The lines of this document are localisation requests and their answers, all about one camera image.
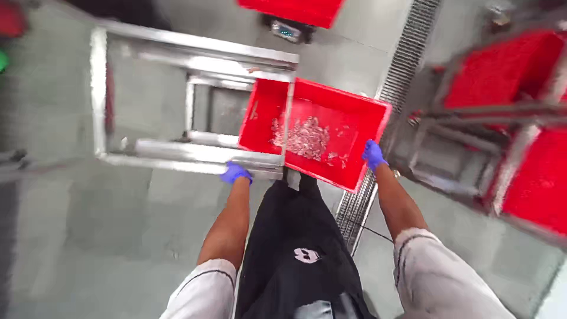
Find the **black apron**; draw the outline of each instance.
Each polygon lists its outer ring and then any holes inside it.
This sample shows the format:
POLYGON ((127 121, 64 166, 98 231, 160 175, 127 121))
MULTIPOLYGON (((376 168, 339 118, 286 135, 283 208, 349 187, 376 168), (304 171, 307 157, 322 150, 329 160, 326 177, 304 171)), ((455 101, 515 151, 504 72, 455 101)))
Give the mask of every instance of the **black apron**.
POLYGON ((299 192, 276 181, 250 232, 235 318, 304 317, 297 316, 298 308, 319 301, 330 304, 334 318, 352 309, 357 318, 374 318, 316 180, 302 175, 299 192))

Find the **forearm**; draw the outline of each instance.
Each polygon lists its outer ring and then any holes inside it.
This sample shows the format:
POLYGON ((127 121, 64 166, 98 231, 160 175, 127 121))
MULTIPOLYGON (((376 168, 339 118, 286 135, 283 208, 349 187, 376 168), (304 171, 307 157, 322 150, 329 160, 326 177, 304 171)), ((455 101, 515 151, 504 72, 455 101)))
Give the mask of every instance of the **forearm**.
POLYGON ((413 199, 405 192, 388 165, 382 163, 375 170, 378 201, 393 240, 408 228, 427 229, 427 224, 413 199))
POLYGON ((238 270, 242 263, 250 223, 249 197, 250 182, 245 177, 239 177, 232 185, 226 207, 203 242, 198 265, 211 259, 222 258, 230 261, 238 270))

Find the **person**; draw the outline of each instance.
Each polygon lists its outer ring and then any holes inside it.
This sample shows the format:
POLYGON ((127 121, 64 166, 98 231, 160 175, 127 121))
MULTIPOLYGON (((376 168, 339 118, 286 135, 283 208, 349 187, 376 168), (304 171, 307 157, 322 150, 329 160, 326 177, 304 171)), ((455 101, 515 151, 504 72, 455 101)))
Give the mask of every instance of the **person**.
MULTIPOLYGON (((401 318, 513 318, 482 278, 429 232, 380 147, 368 141, 362 158, 376 177, 394 239, 395 285, 405 310, 401 318)), ((303 175, 299 191, 275 181, 244 251, 252 177, 229 163, 221 178, 232 183, 226 207, 203 242, 197 267, 173 292, 162 319, 230 318, 241 264, 236 319, 374 318, 316 179, 303 175)))

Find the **white logo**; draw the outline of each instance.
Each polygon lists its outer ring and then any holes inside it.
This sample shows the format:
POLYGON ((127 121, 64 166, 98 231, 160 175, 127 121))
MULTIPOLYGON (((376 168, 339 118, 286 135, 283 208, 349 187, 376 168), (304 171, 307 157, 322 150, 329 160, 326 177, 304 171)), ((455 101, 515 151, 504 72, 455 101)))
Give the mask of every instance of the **white logo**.
POLYGON ((316 251, 305 248, 296 248, 294 251, 295 258, 304 263, 314 263, 321 259, 316 251))

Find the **blue glove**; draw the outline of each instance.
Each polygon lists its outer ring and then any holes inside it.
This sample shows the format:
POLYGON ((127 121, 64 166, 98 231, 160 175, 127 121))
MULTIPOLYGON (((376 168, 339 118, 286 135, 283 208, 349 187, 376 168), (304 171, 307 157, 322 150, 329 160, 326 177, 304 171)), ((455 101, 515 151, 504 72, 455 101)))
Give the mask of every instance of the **blue glove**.
POLYGON ((376 167, 382 163, 386 163, 386 165, 388 165, 388 162, 386 162, 382 156, 382 150, 373 140, 366 141, 364 153, 362 153, 362 159, 368 161, 368 167, 372 171, 376 171, 376 167))
POLYGON ((221 174, 221 180, 223 182, 234 184, 234 181, 237 178, 244 176, 250 180, 250 185, 252 184, 252 176, 250 176, 250 173, 247 170, 245 170, 242 166, 232 162, 228 162, 226 164, 226 167, 228 167, 228 170, 224 174, 221 174))

